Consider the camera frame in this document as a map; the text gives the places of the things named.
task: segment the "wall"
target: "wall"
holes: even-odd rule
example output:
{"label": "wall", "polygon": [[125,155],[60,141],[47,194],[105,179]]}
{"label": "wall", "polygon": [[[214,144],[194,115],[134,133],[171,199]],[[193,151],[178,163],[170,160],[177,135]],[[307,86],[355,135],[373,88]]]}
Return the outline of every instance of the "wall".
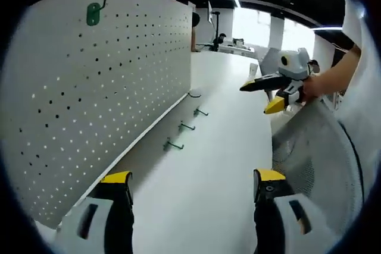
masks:
{"label": "wall", "polygon": [[283,30],[285,28],[285,20],[271,16],[270,23],[270,40],[268,41],[269,48],[282,48]]}
{"label": "wall", "polygon": [[328,70],[332,66],[335,47],[323,39],[315,35],[315,46],[312,59],[315,59],[320,66],[320,72]]}
{"label": "wall", "polygon": [[[213,11],[219,11],[220,25],[219,33],[225,33],[227,39],[232,38],[233,32],[233,9],[213,8]],[[200,15],[200,23],[196,27],[196,43],[210,43],[216,36],[215,27],[208,22],[208,9],[197,8],[196,12]],[[214,26],[217,25],[216,16],[213,15]]]}

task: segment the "pegboard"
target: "pegboard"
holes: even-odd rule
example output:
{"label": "pegboard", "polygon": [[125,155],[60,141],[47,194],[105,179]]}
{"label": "pegboard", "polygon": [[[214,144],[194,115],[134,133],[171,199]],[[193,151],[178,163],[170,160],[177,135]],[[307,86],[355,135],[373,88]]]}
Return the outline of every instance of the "pegboard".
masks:
{"label": "pegboard", "polygon": [[93,2],[103,0],[34,4],[5,57],[5,165],[23,208],[52,228],[190,89],[190,7],[107,0],[88,26]]}

